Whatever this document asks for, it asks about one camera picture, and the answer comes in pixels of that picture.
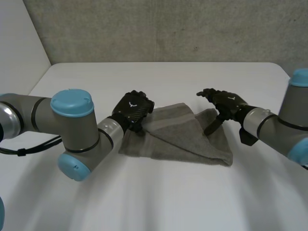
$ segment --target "gray arm segment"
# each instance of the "gray arm segment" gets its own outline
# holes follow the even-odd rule
[[[279,115],[255,108],[246,115],[244,129],[289,159],[307,165],[308,70],[291,79]]]
[[[2,95],[0,127],[4,139],[26,131],[60,135],[65,152],[58,166],[77,181],[84,180],[124,136],[122,127],[113,119],[96,124],[91,96],[83,90],[61,91],[52,99]]]

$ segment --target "robotic hand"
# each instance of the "robotic hand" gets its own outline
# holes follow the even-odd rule
[[[241,124],[243,144],[252,146],[261,140],[296,163],[308,164],[308,69],[294,72],[278,115],[249,106],[237,94],[226,91],[204,89],[197,96],[206,97],[219,111],[205,135],[231,119]]]
[[[143,118],[152,113],[154,102],[150,101],[142,91],[128,92],[112,111],[110,118],[123,118],[123,128],[134,132],[142,130]]]

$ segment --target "towel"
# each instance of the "towel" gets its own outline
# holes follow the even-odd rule
[[[154,109],[143,131],[127,131],[119,153],[157,160],[231,166],[233,155],[223,127],[208,137],[203,130],[215,119],[215,109],[194,115],[184,103]]]

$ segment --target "gray wall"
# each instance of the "gray wall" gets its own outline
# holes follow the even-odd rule
[[[52,64],[308,67],[308,0],[24,0]]]

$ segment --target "table surface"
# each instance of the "table surface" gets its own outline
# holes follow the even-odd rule
[[[216,88],[278,113],[289,77],[271,63],[79,63],[52,66],[31,95],[68,88],[91,93],[99,121],[124,93],[142,90],[156,106],[213,105],[195,94]],[[224,129],[231,167],[158,161],[111,153],[84,182],[60,172],[58,145],[26,157],[0,156],[5,231],[306,230],[308,172],[258,141],[240,143],[240,125]],[[31,147],[52,135],[27,132],[4,141]]]

